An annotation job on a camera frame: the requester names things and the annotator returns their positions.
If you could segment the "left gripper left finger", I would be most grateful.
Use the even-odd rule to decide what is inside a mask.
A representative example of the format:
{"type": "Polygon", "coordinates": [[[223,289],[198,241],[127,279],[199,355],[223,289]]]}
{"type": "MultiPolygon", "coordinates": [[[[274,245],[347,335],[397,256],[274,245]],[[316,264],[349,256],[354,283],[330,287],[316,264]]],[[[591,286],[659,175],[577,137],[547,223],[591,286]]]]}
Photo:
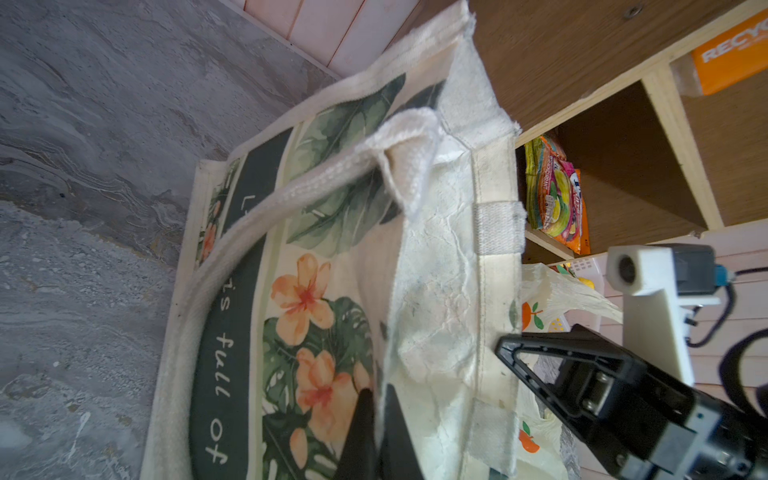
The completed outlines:
{"type": "Polygon", "coordinates": [[[374,480],[378,454],[374,439],[375,405],[373,392],[363,389],[337,465],[334,480],[374,480]]]}

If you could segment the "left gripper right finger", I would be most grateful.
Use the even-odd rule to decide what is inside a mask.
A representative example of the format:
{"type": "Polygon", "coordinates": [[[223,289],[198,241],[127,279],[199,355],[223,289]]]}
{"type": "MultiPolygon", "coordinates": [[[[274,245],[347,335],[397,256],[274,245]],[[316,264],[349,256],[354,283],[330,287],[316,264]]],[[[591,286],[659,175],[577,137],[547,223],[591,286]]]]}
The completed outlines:
{"type": "Polygon", "coordinates": [[[383,437],[379,449],[378,478],[424,480],[396,390],[385,390],[383,437]]]}

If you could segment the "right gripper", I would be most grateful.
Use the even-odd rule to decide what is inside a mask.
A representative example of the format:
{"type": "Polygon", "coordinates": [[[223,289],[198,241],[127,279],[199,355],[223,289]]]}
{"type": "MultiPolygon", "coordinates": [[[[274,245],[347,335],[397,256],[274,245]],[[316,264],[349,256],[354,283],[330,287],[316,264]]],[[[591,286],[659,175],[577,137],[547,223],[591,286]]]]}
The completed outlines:
{"type": "Polygon", "coordinates": [[[581,325],[502,336],[499,360],[617,479],[764,479],[767,421],[636,363],[581,325]],[[523,359],[550,360],[548,380],[523,359]]]}

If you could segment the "orange print plastic bag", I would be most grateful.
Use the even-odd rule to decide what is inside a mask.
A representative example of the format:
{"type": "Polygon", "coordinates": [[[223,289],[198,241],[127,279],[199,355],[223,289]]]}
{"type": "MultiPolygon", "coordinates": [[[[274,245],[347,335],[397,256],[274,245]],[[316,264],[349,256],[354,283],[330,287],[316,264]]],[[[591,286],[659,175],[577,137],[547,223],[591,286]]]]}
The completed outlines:
{"type": "MultiPolygon", "coordinates": [[[[597,331],[604,318],[620,323],[622,313],[598,289],[598,282],[559,267],[525,264],[516,322],[524,333],[566,333],[580,324],[597,331]]],[[[579,479],[577,442],[527,387],[519,388],[518,479],[579,479]]]]}

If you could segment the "white plastic fruit basket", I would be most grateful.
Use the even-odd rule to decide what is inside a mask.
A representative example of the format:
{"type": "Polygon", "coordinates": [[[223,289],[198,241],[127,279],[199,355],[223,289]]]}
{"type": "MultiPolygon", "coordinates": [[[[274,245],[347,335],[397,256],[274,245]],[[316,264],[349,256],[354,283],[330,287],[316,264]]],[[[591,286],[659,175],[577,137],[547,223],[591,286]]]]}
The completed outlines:
{"type": "MultiPolygon", "coordinates": [[[[767,267],[767,219],[743,225],[725,227],[703,233],[689,233],[676,238],[652,243],[687,243],[709,245],[716,254],[716,263],[730,272],[767,267]]],[[[590,280],[596,290],[617,307],[622,308],[622,294],[613,289],[607,280],[607,253],[594,254],[571,262],[548,263],[552,269],[572,267],[577,276],[590,280]]],[[[709,395],[730,401],[719,376],[722,357],[737,342],[747,336],[767,329],[767,271],[739,275],[732,281],[736,300],[733,310],[709,343],[701,348],[689,349],[696,388],[709,395]]],[[[694,316],[696,325],[690,327],[692,340],[700,341],[710,331],[724,312],[727,295],[724,289],[717,292],[719,304],[705,306],[694,316]]],[[[570,326],[584,324],[615,343],[622,344],[623,325],[609,319],[581,311],[566,314],[570,326]]],[[[744,393],[756,410],[760,410],[757,389],[767,385],[767,338],[755,341],[745,351],[740,362],[740,376],[744,393]]]]}

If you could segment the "cream canvas tote bag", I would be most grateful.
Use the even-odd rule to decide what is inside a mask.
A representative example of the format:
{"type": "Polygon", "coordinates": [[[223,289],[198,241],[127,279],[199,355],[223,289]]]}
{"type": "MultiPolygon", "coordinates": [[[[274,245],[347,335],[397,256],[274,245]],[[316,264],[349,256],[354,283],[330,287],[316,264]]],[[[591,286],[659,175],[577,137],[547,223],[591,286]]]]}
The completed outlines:
{"type": "Polygon", "coordinates": [[[424,479],[517,474],[525,212],[464,1],[199,162],[144,479],[333,479],[394,386],[424,479]]]}

